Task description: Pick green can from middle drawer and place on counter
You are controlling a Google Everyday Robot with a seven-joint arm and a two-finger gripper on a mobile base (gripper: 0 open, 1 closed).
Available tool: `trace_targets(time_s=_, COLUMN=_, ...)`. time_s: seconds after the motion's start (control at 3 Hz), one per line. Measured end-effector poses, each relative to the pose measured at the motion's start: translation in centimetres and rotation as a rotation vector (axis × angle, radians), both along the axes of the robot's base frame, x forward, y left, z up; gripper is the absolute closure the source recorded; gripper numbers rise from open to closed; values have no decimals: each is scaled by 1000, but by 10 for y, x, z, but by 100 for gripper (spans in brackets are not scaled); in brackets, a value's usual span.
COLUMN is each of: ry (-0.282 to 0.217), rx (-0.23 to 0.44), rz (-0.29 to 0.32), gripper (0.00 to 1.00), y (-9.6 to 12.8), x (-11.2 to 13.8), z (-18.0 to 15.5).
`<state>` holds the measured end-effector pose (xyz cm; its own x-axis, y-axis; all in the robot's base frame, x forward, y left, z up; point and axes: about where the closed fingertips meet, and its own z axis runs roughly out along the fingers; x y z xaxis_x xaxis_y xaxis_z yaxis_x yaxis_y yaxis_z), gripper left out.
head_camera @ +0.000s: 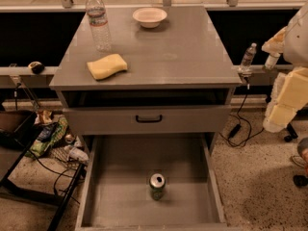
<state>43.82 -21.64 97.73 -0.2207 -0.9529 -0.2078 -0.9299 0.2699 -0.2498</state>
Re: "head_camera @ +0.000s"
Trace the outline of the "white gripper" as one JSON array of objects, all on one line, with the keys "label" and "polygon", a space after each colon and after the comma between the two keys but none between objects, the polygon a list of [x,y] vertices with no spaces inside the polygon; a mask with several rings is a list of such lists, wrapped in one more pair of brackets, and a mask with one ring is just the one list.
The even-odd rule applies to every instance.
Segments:
[{"label": "white gripper", "polygon": [[308,104],[308,68],[296,67],[288,74],[279,73],[270,97],[263,127],[268,132],[277,133]]}]

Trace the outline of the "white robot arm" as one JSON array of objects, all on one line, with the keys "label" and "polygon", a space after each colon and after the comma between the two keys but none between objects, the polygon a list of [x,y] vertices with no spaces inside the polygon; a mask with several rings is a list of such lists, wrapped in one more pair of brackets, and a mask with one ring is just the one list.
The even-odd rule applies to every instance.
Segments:
[{"label": "white robot arm", "polygon": [[274,81],[263,127],[280,132],[296,113],[308,104],[308,4],[305,4],[288,25],[266,41],[262,50],[271,56],[282,54],[293,65],[288,74],[279,73]]}]

